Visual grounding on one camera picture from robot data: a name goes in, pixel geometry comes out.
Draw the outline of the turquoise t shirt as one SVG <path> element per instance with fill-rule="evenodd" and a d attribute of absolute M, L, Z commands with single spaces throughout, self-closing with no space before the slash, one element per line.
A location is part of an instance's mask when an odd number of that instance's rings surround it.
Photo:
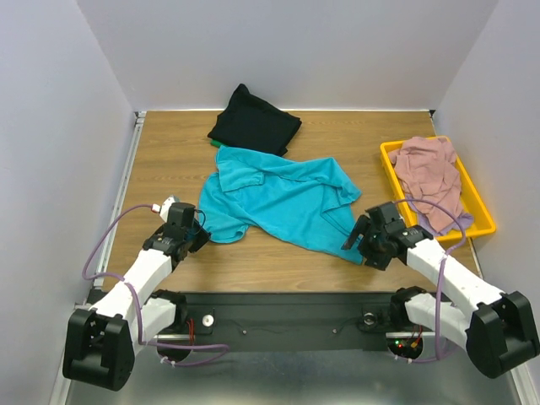
<path fill-rule="evenodd" d="M 296 162 L 244 148 L 222 147 L 198 207 L 214 243 L 241 240 L 251 226 L 307 250 L 360 264 L 343 249 L 360 189 L 333 158 Z"/>

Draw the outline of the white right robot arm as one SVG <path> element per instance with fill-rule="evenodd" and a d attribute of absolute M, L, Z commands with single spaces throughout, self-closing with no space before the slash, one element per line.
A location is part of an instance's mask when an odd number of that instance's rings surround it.
<path fill-rule="evenodd" d="M 399 289 L 388 309 L 398 329 L 418 325 L 462 348 L 472 364 L 496 378 L 539 355 L 530 301 L 485 282 L 452 257 L 422 226 L 407 226 L 394 202 L 359 216 L 342 248 L 357 248 L 364 264 L 384 270 L 398 259 L 429 279 L 430 294 L 414 286 Z"/>

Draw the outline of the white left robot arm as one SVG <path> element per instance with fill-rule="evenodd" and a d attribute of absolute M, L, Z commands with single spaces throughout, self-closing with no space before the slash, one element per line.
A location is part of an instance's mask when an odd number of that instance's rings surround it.
<path fill-rule="evenodd" d="M 144 346 L 161 331 L 179 332 L 187 324 L 185 297 L 156 288 L 210 234 L 197 220 L 196 207 L 174 196 L 151 209 L 163 224 L 135 262 L 102 299 L 68 320 L 62 374 L 69 380 L 117 392 Z"/>

